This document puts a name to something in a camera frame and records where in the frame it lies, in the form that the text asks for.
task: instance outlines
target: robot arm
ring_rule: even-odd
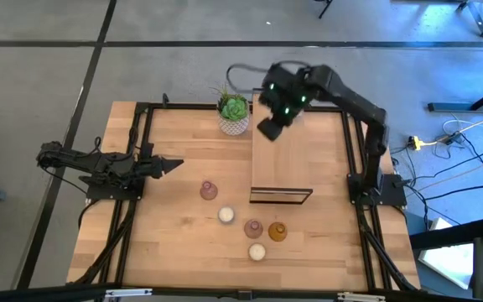
[[[387,113],[364,97],[348,88],[338,74],[329,66],[319,65],[300,68],[296,74],[280,64],[272,65],[262,83],[260,102],[270,107],[273,117],[265,119],[258,129],[270,140],[275,140],[284,126],[313,99],[333,102],[356,119],[368,125],[365,140],[366,169],[363,171],[361,187],[363,193],[380,195],[382,172],[379,168],[381,156],[387,151],[388,131],[385,124]]]
[[[97,150],[97,146],[86,154],[64,148],[59,142],[51,142],[42,144],[37,162],[42,169],[67,167],[90,174],[79,177],[89,185],[87,198],[126,200],[140,197],[137,188],[145,177],[159,179],[184,161],[158,155],[136,160],[133,153],[104,154]]]

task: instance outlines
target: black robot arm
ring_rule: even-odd
[[[67,167],[90,174],[79,179],[89,185],[86,196],[92,200],[139,199],[145,177],[159,179],[184,162],[158,155],[135,159],[132,153],[102,153],[98,146],[99,142],[86,154],[64,148],[59,142],[43,143],[37,162],[42,169]]]
[[[368,126],[365,138],[367,161],[362,175],[362,191],[380,195],[383,181],[380,161],[388,145],[387,112],[344,85],[339,75],[327,65],[312,67],[305,83],[318,90],[316,100],[333,102],[357,120],[366,123]]]
[[[387,151],[387,113],[348,88],[327,65],[300,68],[296,74],[280,64],[272,65],[262,83],[260,102],[270,107],[273,117],[262,121],[258,128],[270,140],[275,140],[284,126],[312,100],[333,102],[368,126],[365,140],[366,168],[359,182],[361,191],[379,196],[382,191],[380,160]]]
[[[397,190],[403,195],[402,189],[393,188],[392,185],[389,187],[387,184],[386,195],[382,196],[383,183],[391,182],[386,181],[386,178],[392,180],[396,176],[384,175],[380,169],[381,157],[387,151],[388,142],[385,110],[344,85],[340,77],[327,65],[305,66],[293,74],[280,63],[274,64],[267,71],[262,88],[259,101],[271,109],[273,116],[261,121],[257,127],[272,141],[280,135],[284,126],[292,124],[293,119],[308,107],[312,100],[333,102],[355,119],[366,123],[368,129],[363,154],[366,156],[366,166],[361,174],[348,175],[350,198],[355,206],[359,207],[357,219],[360,222],[360,231],[375,249],[398,287],[403,290],[415,290],[398,271],[372,232],[362,208],[363,205],[382,204],[383,200],[394,197]]]

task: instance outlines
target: black metal frame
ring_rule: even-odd
[[[329,2],[326,3],[325,10],[329,7]],[[82,91],[75,104],[75,110],[70,119],[68,130],[65,134],[64,147],[71,148],[77,128],[79,127],[81,116],[86,105],[86,100],[91,89],[92,80],[96,73],[101,51],[103,48],[111,47],[320,47],[320,48],[393,48],[393,49],[422,49],[422,48],[482,48],[483,42],[396,42],[396,41],[106,41],[106,34],[111,24],[112,16],[117,5],[117,0],[110,0],[106,9],[106,15],[101,25],[100,33],[97,40],[0,40],[0,47],[34,47],[34,48],[75,48],[86,47],[93,48],[91,60],[86,70],[85,79],[82,84]],[[474,5],[469,5],[470,11],[473,14],[477,23],[480,16]],[[182,108],[185,105],[191,106],[192,109],[209,109],[209,106],[204,104],[169,104],[170,108]],[[154,105],[154,108],[160,108],[161,105]],[[324,109],[313,107],[314,112],[322,112]],[[65,173],[64,168],[57,169],[55,175],[63,177]],[[52,178],[44,195],[41,204],[41,212],[38,223],[35,226],[34,236],[29,244],[27,256],[23,266],[18,268],[21,270],[17,284],[18,289],[26,289],[29,287],[30,280],[34,273],[34,267],[39,257],[40,249],[42,247],[45,234],[48,229],[49,220],[55,208],[57,195],[59,194],[61,180],[59,178]],[[118,220],[120,219],[120,211],[122,209],[122,202],[116,201],[115,211],[113,215],[117,219],[113,219],[110,227],[110,234],[114,233]],[[102,271],[101,276],[106,273],[106,267]],[[318,296],[320,298],[329,298],[327,294]]]
[[[150,130],[152,127],[152,118],[153,118],[153,111],[155,109],[169,109],[169,110],[216,110],[216,104],[194,104],[194,103],[170,103],[169,98],[164,95],[163,102],[162,103],[138,103],[137,106],[143,106],[146,105],[148,108],[147,111],[147,121],[145,124],[145,130],[143,132],[143,141],[142,141],[142,146],[148,142],[148,138],[150,136]],[[343,130],[344,130],[344,135],[345,135],[345,146],[346,146],[346,153],[348,156],[348,165],[350,166],[351,173],[356,172],[356,159],[355,159],[355,154],[353,150],[353,143],[352,143],[352,138],[351,138],[351,132],[350,132],[350,125],[348,123],[348,117],[345,112],[343,112],[340,108],[338,107],[309,107],[307,112],[332,112],[332,113],[339,113],[341,116],[342,120],[342,125],[343,125]],[[362,149],[364,148],[363,144],[363,137],[362,137],[362,129],[361,129],[361,123],[356,120],[356,135],[359,143],[359,151],[362,154]],[[110,226],[110,237],[108,238],[107,241],[113,238],[112,233],[114,233],[112,230],[115,228],[114,226],[117,225],[119,216],[120,216],[120,206],[117,206],[115,204],[115,208],[113,210],[112,214],[112,222]],[[127,217],[131,219],[129,226],[127,226],[127,230],[124,233],[124,238],[122,239],[122,246],[121,246],[121,252],[119,255],[118,259],[118,265],[117,265],[117,274],[115,277],[115,284],[122,284],[122,276],[123,276],[123,271],[126,263],[126,257],[127,257],[127,250],[129,248],[129,242],[130,242],[130,236],[131,236],[131,230],[132,230],[132,223],[133,220],[132,218],[135,215],[135,206],[132,207],[132,209],[129,209],[128,211],[131,211],[130,213],[127,213]],[[362,205],[356,205],[356,211],[357,213],[362,213],[364,211]],[[382,231],[381,231],[381,225],[379,223],[379,217],[377,216],[377,207],[373,206],[371,207],[371,218],[372,218],[372,224],[374,226],[374,232],[376,233],[376,236],[378,240],[380,240],[381,243],[383,243],[383,238],[382,238]],[[362,249],[362,254],[363,254],[363,262],[365,264],[365,271],[366,271],[366,283],[368,290],[372,290],[376,288],[376,283],[374,279],[374,270],[372,267],[371,263],[371,256],[370,256],[370,250],[369,250],[369,242],[363,235],[361,231],[361,223],[359,222],[358,224],[360,230],[359,234],[361,236],[361,249]],[[107,278],[107,271],[109,268],[109,263],[106,262],[103,265],[102,271],[100,272],[101,274],[101,281],[106,282]],[[382,271],[382,277],[383,277],[383,285],[385,289],[391,289],[391,282],[390,282],[390,277],[388,272],[385,270],[383,265],[381,265],[381,271]],[[281,290],[252,290],[252,289],[179,289],[179,288],[153,288],[153,293],[154,295],[158,294],[167,294],[167,295],[189,295],[189,296],[214,296],[214,297],[232,297],[236,299],[255,299],[255,298],[264,298],[264,297],[282,297],[282,298],[300,298],[300,299],[333,299],[336,298],[338,291],[281,291]]]

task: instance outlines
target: wooden tabletop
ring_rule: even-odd
[[[134,107],[135,102],[113,103],[103,152],[126,150]],[[218,128],[216,111],[154,110],[149,139],[154,143],[153,153],[181,157],[184,164],[161,180],[147,179],[138,202],[123,283],[207,289],[366,290],[355,210],[345,182],[349,171],[340,114],[305,112],[304,125],[314,193],[301,206],[255,205],[249,204],[251,127],[232,137]],[[355,132],[352,134],[356,148]],[[390,156],[385,157],[382,168],[392,172]],[[200,198],[203,180],[217,185],[219,194],[214,200]],[[79,278],[104,248],[113,205],[113,201],[101,201],[85,214],[69,281]],[[231,206],[236,212],[231,225],[216,219],[222,206]],[[387,252],[418,287],[403,215],[391,207],[378,209]],[[272,222],[281,221],[288,236],[283,242],[274,242],[264,232],[258,239],[249,239],[243,231],[249,219],[260,220],[265,230]],[[267,249],[261,262],[247,256],[254,242]],[[373,251],[372,259],[381,286]],[[114,279],[116,260],[117,251],[109,280]]]

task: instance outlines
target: concrete floor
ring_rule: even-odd
[[[0,0],[0,39],[96,39],[107,4],[29,0],[15,5]],[[335,0],[318,20],[323,4],[312,1],[126,0],[115,9],[107,40],[482,41],[469,11],[456,13],[456,6]],[[479,10],[483,15],[483,5]],[[0,188],[8,193],[0,202],[0,289],[12,287],[49,180],[34,157],[42,142],[63,139],[90,57],[88,48],[0,48]],[[427,112],[427,103],[483,96],[483,49],[104,49],[75,148],[91,149],[94,137],[103,134],[113,101],[158,102],[165,92],[172,102],[214,102],[210,87],[224,83],[228,65],[268,66],[286,59],[333,66],[351,88],[386,108],[392,148],[402,147],[409,135],[429,141],[442,133],[441,125],[452,116]],[[233,80],[254,87],[261,75],[239,72]],[[457,116],[472,122],[483,118]],[[483,128],[467,136],[483,152]],[[411,153],[417,174],[432,174],[471,157],[467,149],[451,152],[447,160],[434,157],[428,148]],[[410,177],[405,154],[395,157],[397,171]],[[445,176],[478,164],[469,162]],[[77,175],[70,171],[65,177],[77,180]],[[431,182],[419,181],[418,188]],[[424,195],[480,183],[483,169]],[[80,192],[62,185],[33,286],[65,282],[83,200]],[[483,190],[450,195],[430,205],[459,222],[481,219]],[[422,215],[423,206],[411,196],[408,210]],[[429,212],[430,218],[437,216]]]

